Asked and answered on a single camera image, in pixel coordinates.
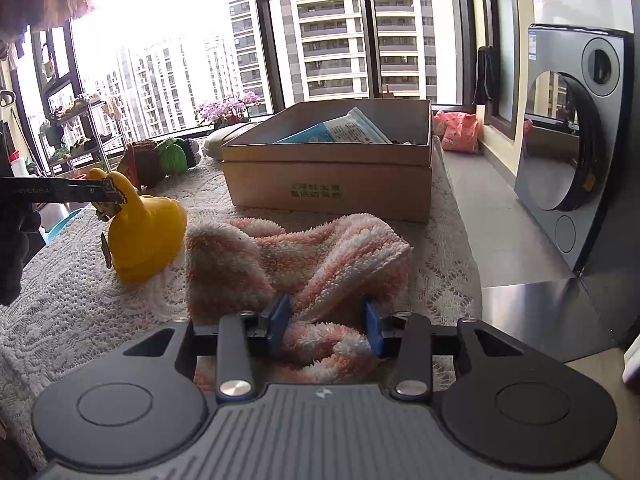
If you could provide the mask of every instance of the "black towel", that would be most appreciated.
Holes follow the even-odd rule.
[[[478,49],[478,76],[476,77],[476,95],[474,104],[484,105],[496,95],[496,64],[494,48],[481,46]]]

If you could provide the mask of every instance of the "potted plant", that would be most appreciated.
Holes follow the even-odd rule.
[[[242,97],[228,97],[222,102],[205,101],[196,107],[196,120],[199,125],[213,124],[216,130],[232,124],[248,123],[250,116],[247,105],[257,101],[258,96],[254,92],[247,92]]]

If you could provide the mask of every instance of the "green knitted toy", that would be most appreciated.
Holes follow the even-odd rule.
[[[173,137],[163,140],[158,144],[160,166],[165,175],[185,173],[189,167],[187,157],[182,148],[175,143]]]

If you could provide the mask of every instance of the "washing machine door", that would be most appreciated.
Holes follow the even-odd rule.
[[[606,67],[598,63],[593,70],[606,78]],[[518,168],[536,205],[571,211],[587,202],[600,181],[603,142],[589,91],[564,73],[539,75],[527,95]]]

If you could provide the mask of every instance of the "pink fabric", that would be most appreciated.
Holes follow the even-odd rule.
[[[286,364],[274,377],[302,382],[344,380],[374,365],[366,338],[355,329],[362,301],[367,296],[391,305],[410,254],[389,225],[369,214],[300,233],[261,219],[229,219],[190,228],[186,247],[187,304],[195,324],[217,323],[227,312],[258,312],[276,293],[291,295]],[[212,381],[207,362],[196,376],[201,385],[203,378]]]

